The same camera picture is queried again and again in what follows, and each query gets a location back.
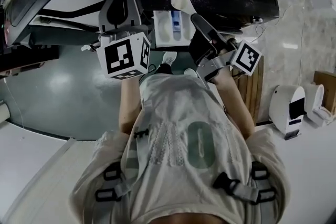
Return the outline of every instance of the white spoon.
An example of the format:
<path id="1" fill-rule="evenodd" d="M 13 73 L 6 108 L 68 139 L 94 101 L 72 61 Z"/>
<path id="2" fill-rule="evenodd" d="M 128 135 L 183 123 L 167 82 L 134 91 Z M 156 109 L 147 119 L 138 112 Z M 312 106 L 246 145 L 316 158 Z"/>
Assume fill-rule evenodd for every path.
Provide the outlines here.
<path id="1" fill-rule="evenodd" d="M 197 13 L 190 0 L 170 0 L 170 2 L 174 8 L 189 15 Z"/>

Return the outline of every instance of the white machine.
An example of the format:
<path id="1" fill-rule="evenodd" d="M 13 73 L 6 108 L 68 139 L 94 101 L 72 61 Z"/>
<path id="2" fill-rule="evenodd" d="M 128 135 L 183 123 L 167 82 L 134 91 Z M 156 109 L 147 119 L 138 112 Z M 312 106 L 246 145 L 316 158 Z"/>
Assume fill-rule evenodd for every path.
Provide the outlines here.
<path id="1" fill-rule="evenodd" d="M 306 95 L 301 86 L 280 85 L 275 88 L 269 106 L 269 117 L 285 140 L 298 136 L 306 114 Z"/>
<path id="2" fill-rule="evenodd" d="M 318 127 L 328 125 L 333 121 L 333 115 L 322 106 L 324 86 L 307 84 L 303 86 L 306 93 L 307 117 Z"/>

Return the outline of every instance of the sneaker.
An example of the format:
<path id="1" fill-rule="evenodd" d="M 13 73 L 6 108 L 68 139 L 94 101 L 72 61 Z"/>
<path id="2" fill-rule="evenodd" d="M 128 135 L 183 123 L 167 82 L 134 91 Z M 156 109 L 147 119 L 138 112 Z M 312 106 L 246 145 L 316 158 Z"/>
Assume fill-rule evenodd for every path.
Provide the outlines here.
<path id="1" fill-rule="evenodd" d="M 198 78 L 198 75 L 197 75 L 196 71 L 194 69 L 191 69 L 191 68 L 187 68 L 186 70 L 184 70 L 184 74 L 185 75 L 190 75 L 194 78 Z"/>
<path id="2" fill-rule="evenodd" d="M 167 51 L 163 55 L 162 63 L 166 63 L 167 65 L 172 65 L 172 63 L 175 61 L 177 57 L 177 52 L 176 51 Z"/>

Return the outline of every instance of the cable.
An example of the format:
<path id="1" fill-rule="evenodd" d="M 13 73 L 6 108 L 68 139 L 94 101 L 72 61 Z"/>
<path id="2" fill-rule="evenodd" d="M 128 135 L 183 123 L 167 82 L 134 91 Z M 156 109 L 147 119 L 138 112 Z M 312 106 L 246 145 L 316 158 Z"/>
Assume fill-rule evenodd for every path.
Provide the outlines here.
<path id="1" fill-rule="evenodd" d="M 266 26 L 265 28 L 263 28 L 261 25 L 257 25 L 257 26 L 256 26 L 256 33 L 257 33 L 257 35 L 258 35 L 258 31 L 257 31 L 258 26 L 260 26 L 260 27 L 262 28 L 263 31 L 262 31 L 262 33 L 261 33 L 256 39 L 252 40 L 250 43 L 253 43 L 254 41 L 258 40 L 260 37 L 262 37 L 262 35 L 266 32 L 266 30 L 267 30 L 268 27 L 275 27 L 275 26 L 277 26 L 277 25 L 280 23 L 280 21 L 284 18 L 284 16 L 285 16 L 287 10 L 288 10 L 290 7 L 292 7 L 292 5 L 290 5 L 288 8 L 286 8 L 286 10 L 284 11 L 284 14 L 278 19 L 278 21 L 277 21 L 277 23 L 276 23 L 275 25 L 268 25 L 268 26 Z"/>
<path id="2" fill-rule="evenodd" d="M 7 80 L 6 80 L 6 78 L 4 78 L 4 82 L 5 82 L 5 84 L 6 84 L 6 87 L 7 87 L 8 91 L 9 91 L 9 93 L 10 93 L 10 96 L 13 98 L 13 100 L 14 100 L 14 103 L 16 104 L 16 106 L 17 106 L 17 109 L 18 109 L 18 110 L 19 110 L 19 112 L 20 112 L 20 116 L 21 116 L 21 123 L 22 123 L 22 129 L 24 129 L 25 127 L 24 127 L 24 125 L 23 125 L 23 117 L 22 117 L 21 109 L 20 109 L 19 105 L 17 104 L 17 102 L 15 101 L 15 99 L 14 99 L 14 96 L 12 95 L 12 92 L 10 91 L 10 89 L 9 89 L 9 87 L 8 87 L 8 84 L 7 84 Z"/>
<path id="3" fill-rule="evenodd" d="M 151 63 L 151 64 L 149 65 L 148 69 L 150 69 L 151 66 L 153 66 L 154 68 L 153 68 L 151 71 L 147 72 L 147 74 L 152 73 L 153 71 L 156 70 L 156 65 L 153 64 L 153 63 Z M 143 74 L 143 75 L 141 76 L 141 78 L 139 79 L 139 83 L 141 83 L 141 80 L 142 80 L 143 77 L 146 76 L 147 74 Z"/>
<path id="4" fill-rule="evenodd" d="M 302 47 L 303 47 L 303 32 L 304 32 L 304 24 L 306 23 L 304 20 L 304 7 L 302 7 L 302 16 L 303 16 L 303 26 L 302 26 L 302 32 L 301 32 L 301 48 L 300 48 L 300 73 L 299 73 L 299 83 L 298 85 L 301 84 L 301 75 L 302 75 Z"/>

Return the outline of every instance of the white container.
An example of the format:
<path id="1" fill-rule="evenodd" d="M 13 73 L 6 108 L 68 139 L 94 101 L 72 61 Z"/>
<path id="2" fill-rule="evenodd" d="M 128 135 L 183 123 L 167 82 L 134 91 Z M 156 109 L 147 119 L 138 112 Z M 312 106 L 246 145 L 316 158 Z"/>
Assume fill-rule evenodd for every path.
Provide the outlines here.
<path id="1" fill-rule="evenodd" d="M 195 26 L 190 15 L 180 13 L 180 32 L 173 31 L 173 19 L 170 11 L 154 11 L 155 41 L 157 47 L 189 46 L 195 34 Z"/>

